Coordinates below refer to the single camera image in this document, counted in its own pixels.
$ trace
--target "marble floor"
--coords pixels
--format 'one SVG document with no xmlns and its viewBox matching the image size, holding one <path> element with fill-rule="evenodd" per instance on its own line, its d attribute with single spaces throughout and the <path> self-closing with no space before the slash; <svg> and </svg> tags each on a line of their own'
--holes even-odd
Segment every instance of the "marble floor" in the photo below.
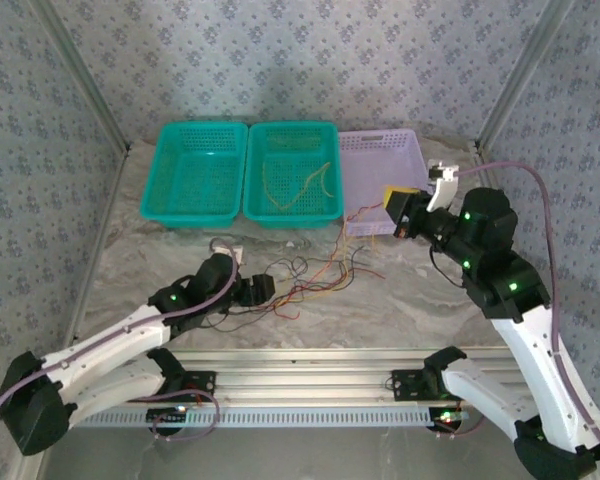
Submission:
<svg viewBox="0 0 600 480">
<path fill-rule="evenodd" d="M 420 138 L 425 159 L 471 166 L 462 145 Z M 91 286 L 86 313 L 77 335 L 84 338 L 115 323 L 146 302 L 147 297 L 175 279 L 195 273 L 208 257 L 209 240 L 221 236 L 244 247 L 241 273 L 261 273 L 281 257 L 327 258 L 333 250 L 340 225 L 319 230 L 265 230 L 240 216 L 229 230 L 168 230 L 147 221 L 139 205 L 154 153 L 152 145 L 136 142 L 126 161 L 111 214 L 105 247 Z M 477 177 L 461 180 L 460 197 L 479 185 Z M 382 280 L 360 272 L 352 285 L 310 302 L 284 307 L 233 333 L 213 329 L 188 332 L 171 342 L 177 349 L 220 348 L 439 348 L 502 345 L 491 324 L 484 319 L 463 290 L 436 272 L 428 247 L 419 241 L 377 237 L 351 239 L 349 249 L 365 246 L 356 260 L 382 273 Z M 439 256 L 439 266 L 459 278 L 459 268 Z M 315 270 L 318 264 L 312 264 Z M 287 276 L 282 267 L 270 271 L 278 281 Z M 221 317 L 214 315 L 212 322 Z M 255 317 L 229 317 L 230 329 Z"/>
</svg>

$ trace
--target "metal profile bar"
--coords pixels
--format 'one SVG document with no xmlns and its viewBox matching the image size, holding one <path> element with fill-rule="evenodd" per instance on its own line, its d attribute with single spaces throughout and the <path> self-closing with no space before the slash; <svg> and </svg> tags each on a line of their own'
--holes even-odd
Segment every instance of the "metal profile bar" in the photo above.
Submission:
<svg viewBox="0 0 600 480">
<path fill-rule="evenodd" d="M 107 238 L 107 230 L 109 229 L 109 221 L 111 219 L 111 212 L 113 211 L 113 204 L 118 195 L 118 188 L 120 186 L 120 179 L 122 178 L 122 171 L 124 169 L 125 162 L 127 160 L 127 152 L 126 150 L 121 154 L 120 162 L 118 168 L 113 177 L 113 185 L 111 185 L 111 189 L 109 191 L 109 198 L 107 199 L 107 203 L 104 207 L 104 212 L 102 214 L 102 222 L 100 223 L 100 228 L 98 229 L 98 233 L 96 234 L 96 242 L 93 247 L 93 251 L 91 252 L 91 257 L 89 258 L 89 263 L 87 264 L 85 277 L 80 285 L 80 290 L 78 291 L 78 298 L 76 299 L 76 304 L 71 314 L 71 323 L 69 324 L 69 328 L 67 329 L 67 333 L 65 334 L 63 346 L 68 347 L 73 342 L 73 338 L 78 328 L 78 324 L 84 318 L 85 311 L 87 309 L 87 300 L 89 298 L 89 291 L 93 285 L 93 280 L 96 275 L 98 263 L 100 262 L 100 257 L 102 256 L 102 250 L 104 249 L 104 242 Z"/>
<path fill-rule="evenodd" d="M 82 92 L 89 109 L 100 122 L 105 135 L 119 152 L 126 151 L 127 144 L 122 131 L 55 8 L 48 0 L 29 0 L 29 4 L 49 35 L 51 43 L 58 50 L 65 66 Z"/>
<path fill-rule="evenodd" d="M 229 407 L 395 407 L 391 371 L 419 369 L 435 349 L 294 349 L 175 351 L 187 370 L 217 373 L 215 396 Z M 529 395 L 505 347 L 465 348 L 495 380 Z M 426 402 L 447 406 L 453 402 Z"/>
<path fill-rule="evenodd" d="M 520 95 L 553 42 L 573 4 L 574 0 L 549 0 L 545 6 L 531 37 L 500 93 L 500 97 L 482 126 L 478 136 L 481 150 L 488 152 L 493 147 L 496 137 L 504 128 Z"/>
</svg>

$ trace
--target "string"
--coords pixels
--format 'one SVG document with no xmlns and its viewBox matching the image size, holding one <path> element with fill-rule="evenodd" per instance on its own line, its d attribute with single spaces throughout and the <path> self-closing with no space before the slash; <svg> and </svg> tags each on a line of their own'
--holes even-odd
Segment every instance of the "string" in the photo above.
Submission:
<svg viewBox="0 0 600 480">
<path fill-rule="evenodd" d="M 265 165 L 266 165 L 266 162 L 262 162 L 262 186 L 264 187 L 264 194 L 267 196 L 269 201 L 271 203 L 273 203 L 278 208 L 278 210 L 280 210 L 282 212 L 293 207 L 298 202 L 298 200 L 300 200 L 300 198 L 302 198 L 302 196 L 305 193 L 307 193 L 307 190 L 309 189 L 309 185 L 311 184 L 311 181 L 318 175 L 321 175 L 320 185 L 322 186 L 322 191 L 324 192 L 324 194 L 327 197 L 333 198 L 333 195 L 327 191 L 327 188 L 324 185 L 324 176 L 327 172 L 327 169 L 331 166 L 331 162 L 325 163 L 322 167 L 320 167 L 318 170 L 316 170 L 311 175 L 309 175 L 304 182 L 304 187 L 302 187 L 302 190 L 300 190 L 296 194 L 296 196 L 293 197 L 293 200 L 291 200 L 291 202 L 287 203 L 286 205 L 280 205 L 276 201 L 276 199 L 273 198 L 271 193 L 269 192 L 269 189 L 267 188 L 267 176 L 266 176 L 266 171 L 265 171 Z"/>
</svg>

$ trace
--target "lavender plastic basket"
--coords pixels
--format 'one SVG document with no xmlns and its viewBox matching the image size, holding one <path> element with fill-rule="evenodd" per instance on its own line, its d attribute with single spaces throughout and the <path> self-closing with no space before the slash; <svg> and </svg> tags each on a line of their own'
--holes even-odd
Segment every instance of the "lavender plastic basket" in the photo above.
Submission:
<svg viewBox="0 0 600 480">
<path fill-rule="evenodd" d="M 427 189 L 428 174 L 413 130 L 340 132 L 344 218 L 381 203 L 388 185 Z M 392 234 L 395 225 L 382 207 L 347 222 L 347 235 Z"/>
</svg>

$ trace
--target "wall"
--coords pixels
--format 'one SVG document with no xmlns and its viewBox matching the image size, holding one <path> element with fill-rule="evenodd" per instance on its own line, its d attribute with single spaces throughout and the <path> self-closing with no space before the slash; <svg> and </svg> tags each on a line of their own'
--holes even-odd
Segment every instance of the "wall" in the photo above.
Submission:
<svg viewBox="0 0 600 480">
<path fill-rule="evenodd" d="M 54 0 L 127 140 L 185 118 L 475 138 L 545 0 Z"/>
<path fill-rule="evenodd" d="M 57 348 L 119 161 L 24 0 L 0 0 L 0 382 Z M 0 425 L 0 478 L 13 443 Z"/>
<path fill-rule="evenodd" d="M 490 158 L 527 162 L 547 182 L 563 337 L 600 405 L 600 0 L 576 1 Z M 546 274 L 538 188 L 524 172 L 500 180 L 520 215 L 518 246 Z"/>
</svg>

